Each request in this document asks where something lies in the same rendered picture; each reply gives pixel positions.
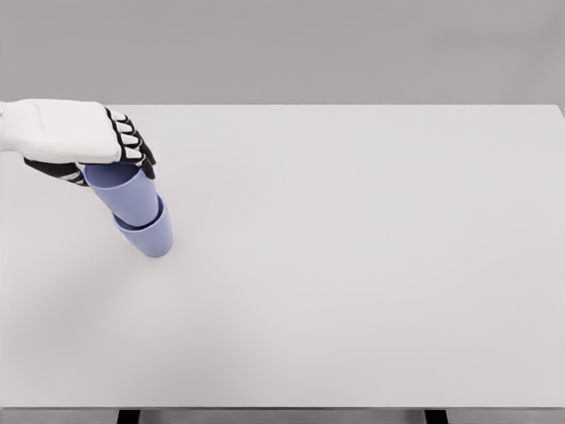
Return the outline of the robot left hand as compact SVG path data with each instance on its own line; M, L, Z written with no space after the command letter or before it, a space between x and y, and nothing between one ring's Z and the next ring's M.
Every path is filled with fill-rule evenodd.
M26 166L76 186L88 185L89 164L129 163L155 179L154 154L132 120L99 102L0 101L0 152L18 153Z

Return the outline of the lavender plastic cup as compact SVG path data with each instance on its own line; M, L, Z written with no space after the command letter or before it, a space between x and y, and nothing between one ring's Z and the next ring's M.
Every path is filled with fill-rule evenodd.
M133 227L115 214L114 225L137 250L148 257L164 256L173 245L173 230L169 211L160 196L157 196L159 211L157 217L141 227Z
M133 227L154 221L159 213L154 181L130 163L88 164L84 176L108 209Z

